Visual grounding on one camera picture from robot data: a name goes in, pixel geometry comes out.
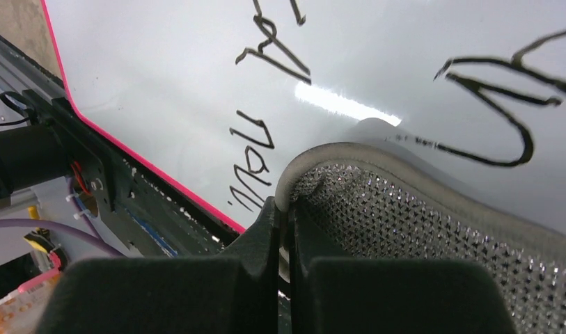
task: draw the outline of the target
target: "whiteboard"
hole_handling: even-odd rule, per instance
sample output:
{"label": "whiteboard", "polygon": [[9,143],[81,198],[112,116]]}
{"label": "whiteboard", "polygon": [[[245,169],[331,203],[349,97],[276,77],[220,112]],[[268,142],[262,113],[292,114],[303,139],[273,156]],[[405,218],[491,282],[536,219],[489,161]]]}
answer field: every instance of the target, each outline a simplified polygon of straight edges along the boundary
{"label": "whiteboard", "polygon": [[42,0],[81,119],[240,232],[287,164],[386,141],[566,234],[566,0]]}

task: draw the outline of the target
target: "pink edge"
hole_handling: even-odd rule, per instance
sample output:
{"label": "pink edge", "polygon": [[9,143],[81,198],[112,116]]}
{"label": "pink edge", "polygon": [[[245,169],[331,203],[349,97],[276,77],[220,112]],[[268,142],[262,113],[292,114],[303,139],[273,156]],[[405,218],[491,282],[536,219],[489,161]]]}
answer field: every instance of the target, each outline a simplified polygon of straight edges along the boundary
{"label": "pink edge", "polygon": [[86,118],[86,116],[80,113],[79,109],[74,103],[74,99],[72,99],[72,93],[70,91],[70,87],[68,86],[68,80],[65,77],[65,71],[63,71],[63,63],[61,62],[61,57],[59,56],[59,48],[57,47],[57,41],[55,40],[55,33],[53,32],[53,26],[51,25],[51,19],[49,18],[49,12],[47,11],[47,4],[45,3],[45,0],[41,0],[41,6],[45,14],[45,21],[47,21],[47,28],[49,29],[49,34],[51,35],[51,42],[53,43],[53,48],[55,50],[55,57],[57,57],[57,63],[59,64],[59,70],[61,71],[61,79],[63,80],[63,86],[65,87],[65,94],[67,94],[68,100],[70,101],[72,108],[74,109],[78,117],[82,120],[82,122],[86,123],[89,127],[94,129],[99,134],[103,135],[113,144],[117,145],[121,150],[128,153],[128,155],[130,155],[131,157],[139,161],[141,164],[143,164],[145,167],[147,167],[149,170],[154,172],[156,175],[164,179],[164,181],[168,182],[173,187],[181,191],[186,197],[188,197],[190,200],[193,200],[196,204],[200,205],[204,210],[209,212],[215,218],[229,225],[236,232],[243,233],[246,229],[243,228],[240,224],[236,223],[233,219],[226,216],[223,212],[220,212],[218,209],[213,207],[207,201],[203,200],[201,197],[197,196],[195,193],[184,187],[181,183],[170,177],[170,175],[164,173],[158,167],[154,166],[151,162],[147,161],[141,155],[137,154],[135,151],[128,148],[125,144],[121,143],[117,138],[111,136],[108,132],[104,131],[101,127],[94,124],[88,118]]}

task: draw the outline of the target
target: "purple cable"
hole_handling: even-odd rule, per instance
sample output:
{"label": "purple cable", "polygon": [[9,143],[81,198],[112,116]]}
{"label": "purple cable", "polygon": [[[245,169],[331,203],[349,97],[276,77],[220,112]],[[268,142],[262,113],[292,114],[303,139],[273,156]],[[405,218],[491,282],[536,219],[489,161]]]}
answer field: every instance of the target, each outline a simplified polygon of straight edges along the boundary
{"label": "purple cable", "polygon": [[43,221],[40,219],[0,219],[0,228],[46,228],[48,230],[67,233],[88,244],[104,251],[112,256],[124,256],[111,245],[98,239],[86,232],[78,230],[68,225],[56,223],[54,221]]}
{"label": "purple cable", "polygon": [[[74,191],[74,187],[72,186],[74,179],[72,177],[70,177],[68,179],[68,193],[70,195],[76,195]],[[76,209],[76,211],[81,212],[82,209],[79,207],[78,204],[78,200],[72,196],[72,204],[74,205],[74,208]],[[86,225],[88,226],[88,228],[90,228],[90,231],[92,231],[92,233],[100,240],[102,240],[102,237],[100,236],[100,233],[98,233],[98,231],[96,230],[96,228],[94,227],[94,224],[92,223],[92,221],[88,218],[88,216],[86,214],[82,214],[81,215],[82,219],[84,220],[84,222],[86,223]]]}

